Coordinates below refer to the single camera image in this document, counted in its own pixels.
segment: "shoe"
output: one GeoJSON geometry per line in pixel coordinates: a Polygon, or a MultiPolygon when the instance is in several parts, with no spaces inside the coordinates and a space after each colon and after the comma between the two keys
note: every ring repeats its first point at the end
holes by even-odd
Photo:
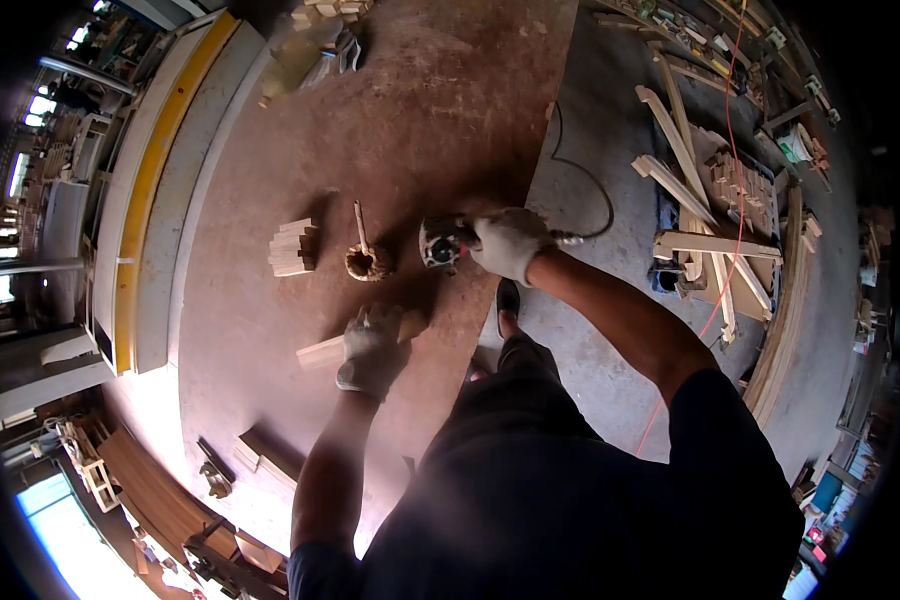
{"type": "Polygon", "coordinates": [[[510,313],[514,318],[520,317],[520,290],[517,289],[513,279],[503,277],[497,286],[497,335],[502,340],[504,334],[500,332],[501,310],[510,313]]]}

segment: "orange extension cord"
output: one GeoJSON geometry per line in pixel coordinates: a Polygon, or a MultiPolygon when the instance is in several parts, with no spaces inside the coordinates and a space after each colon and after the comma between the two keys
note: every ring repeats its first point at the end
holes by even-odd
{"type": "MultiPolygon", "coordinates": [[[[720,285],[720,296],[717,297],[717,303],[713,306],[713,312],[710,313],[710,318],[706,320],[703,329],[701,329],[696,336],[700,339],[704,338],[704,333],[707,332],[710,324],[713,323],[713,318],[717,316],[717,311],[720,310],[720,303],[724,299],[724,294],[726,294],[728,288],[731,287],[731,278],[737,269],[737,258],[740,256],[740,242],[744,237],[744,182],[740,175],[740,158],[737,156],[737,144],[733,140],[733,126],[731,125],[731,79],[733,78],[733,65],[737,60],[737,52],[740,50],[740,37],[743,35],[744,31],[743,14],[746,9],[747,0],[744,0],[743,5],[740,7],[741,18],[740,25],[737,27],[737,41],[733,44],[733,54],[730,57],[730,74],[726,77],[726,89],[723,90],[723,113],[726,117],[726,131],[730,135],[730,148],[733,150],[733,163],[736,166],[737,171],[737,206],[740,207],[740,227],[737,230],[737,246],[733,250],[733,261],[730,265],[730,270],[726,274],[726,280],[720,285]]],[[[640,450],[643,450],[643,445],[647,442],[647,435],[650,434],[650,428],[654,426],[654,421],[657,420],[657,414],[660,413],[660,406],[662,405],[663,399],[661,398],[660,401],[656,403],[656,408],[653,409],[653,415],[649,418],[649,423],[647,423],[647,428],[643,432],[643,437],[640,438],[640,444],[636,447],[637,458],[640,457],[640,450]]]]}

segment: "hand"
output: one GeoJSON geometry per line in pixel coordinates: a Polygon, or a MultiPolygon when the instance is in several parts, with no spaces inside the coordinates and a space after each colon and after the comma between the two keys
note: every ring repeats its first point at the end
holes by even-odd
{"type": "Polygon", "coordinates": [[[473,223],[480,249],[471,249],[483,268],[527,287],[527,267],[544,248],[556,246],[553,236],[535,212],[526,208],[504,208],[473,223]]]}
{"type": "Polygon", "coordinates": [[[360,307],[343,332],[343,364],[336,371],[337,388],[363,392],[384,402],[410,360],[410,341],[398,341],[402,320],[399,306],[360,307]]]}

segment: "forearm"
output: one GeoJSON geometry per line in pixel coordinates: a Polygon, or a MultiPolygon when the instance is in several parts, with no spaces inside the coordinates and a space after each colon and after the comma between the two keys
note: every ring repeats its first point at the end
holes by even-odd
{"type": "Polygon", "coordinates": [[[293,498],[289,548],[326,542],[353,551],[364,492],[367,437],[380,402],[341,391],[333,415],[303,463],[293,498]]]}
{"type": "Polygon", "coordinates": [[[527,281],[587,318],[656,385],[668,406],[687,378],[701,369],[718,369],[713,354],[676,315],[622,279],[556,247],[544,248],[530,261],[527,281]]]}

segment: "black power cord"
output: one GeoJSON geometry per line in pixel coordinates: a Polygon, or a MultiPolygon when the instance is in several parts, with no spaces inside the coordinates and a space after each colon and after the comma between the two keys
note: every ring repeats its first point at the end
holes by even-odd
{"type": "Polygon", "coordinates": [[[600,179],[596,177],[596,175],[590,173],[586,167],[583,165],[570,160],[569,158],[563,158],[562,156],[557,156],[557,152],[561,150],[561,144],[564,143],[564,112],[561,110],[561,105],[559,102],[554,102],[553,107],[556,109],[556,117],[559,121],[560,129],[559,133],[556,135],[556,145],[553,146],[553,151],[550,152],[550,160],[562,162],[564,164],[568,164],[578,171],[581,171],[585,174],[590,181],[593,182],[594,186],[597,186],[597,189],[600,190],[600,194],[603,196],[603,200],[606,202],[606,223],[593,231],[592,233],[576,233],[575,231],[564,231],[562,229],[551,229],[550,234],[560,244],[566,244],[568,246],[575,246],[577,244],[583,244],[585,240],[597,237],[598,235],[606,234],[610,228],[613,226],[613,203],[611,202],[611,195],[607,193],[607,189],[604,187],[602,183],[600,183],[600,179]]]}

